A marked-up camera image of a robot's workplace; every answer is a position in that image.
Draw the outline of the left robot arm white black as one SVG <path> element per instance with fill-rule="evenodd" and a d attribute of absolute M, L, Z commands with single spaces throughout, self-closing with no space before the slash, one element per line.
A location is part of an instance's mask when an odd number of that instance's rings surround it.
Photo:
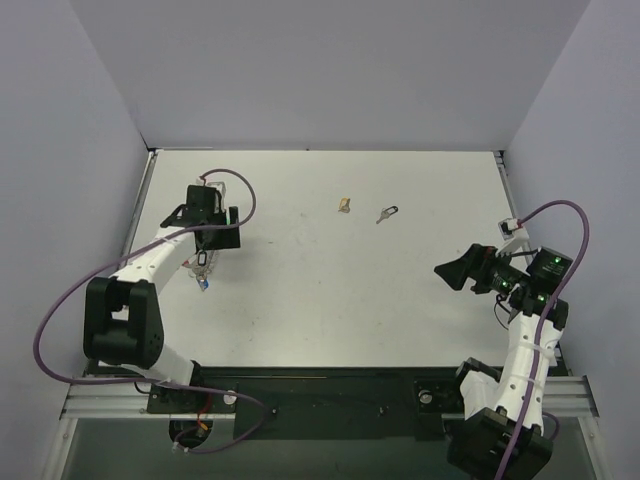
<path fill-rule="evenodd" d="M 190 185 L 186 200 L 160 224 L 157 246 L 130 259 L 113 275 L 86 286 L 84 354 L 91 360 L 172 383 L 170 399 L 181 410 L 200 408 L 204 384 L 195 380 L 196 363 L 165 341 L 159 294 L 181 268 L 201 290 L 222 250 L 241 246 L 238 208 L 224 206 L 226 185 Z"/>

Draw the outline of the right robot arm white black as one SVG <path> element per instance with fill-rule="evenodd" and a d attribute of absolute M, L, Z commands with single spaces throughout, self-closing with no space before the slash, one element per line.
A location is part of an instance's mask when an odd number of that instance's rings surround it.
<path fill-rule="evenodd" d="M 573 261 L 540 248 L 525 270 L 510 262 L 492 246 L 473 244 L 434 269 L 453 290 L 472 279 L 474 293 L 495 293 L 511 308 L 503 368 L 469 358 L 446 386 L 449 402 L 464 409 L 463 421 L 451 430 L 447 460 L 474 479 L 532 479 L 553 452 L 542 400 L 569 306 L 552 295 Z"/>

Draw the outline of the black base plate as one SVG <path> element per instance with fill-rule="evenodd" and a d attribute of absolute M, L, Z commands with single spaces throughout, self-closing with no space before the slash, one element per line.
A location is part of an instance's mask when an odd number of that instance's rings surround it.
<path fill-rule="evenodd" d="M 240 436 L 269 415 L 255 440 L 441 440 L 444 418 L 464 407 L 452 367 L 276 368 L 203 367 L 199 386 L 232 390 L 244 399 L 152 387 L 151 414 L 232 414 Z"/>

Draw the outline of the key with blue tag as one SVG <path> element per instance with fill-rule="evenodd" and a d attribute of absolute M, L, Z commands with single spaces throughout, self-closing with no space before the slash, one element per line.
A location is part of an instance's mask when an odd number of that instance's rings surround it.
<path fill-rule="evenodd" d="M 198 277 L 197 278 L 197 283 L 198 283 L 199 288 L 201 289 L 202 292 L 206 291 L 209 288 L 208 279 L 205 278 L 205 277 Z"/>

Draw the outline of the aluminium frame rail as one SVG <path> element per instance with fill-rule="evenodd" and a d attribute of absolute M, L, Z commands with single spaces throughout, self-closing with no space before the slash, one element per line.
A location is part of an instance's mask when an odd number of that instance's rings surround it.
<path fill-rule="evenodd" d="M 63 409 L 63 419 L 195 419 L 195 413 L 151 413 L 148 397 L 132 384 L 71 386 Z M 543 410 L 558 418 L 599 416 L 586 376 L 548 377 Z"/>

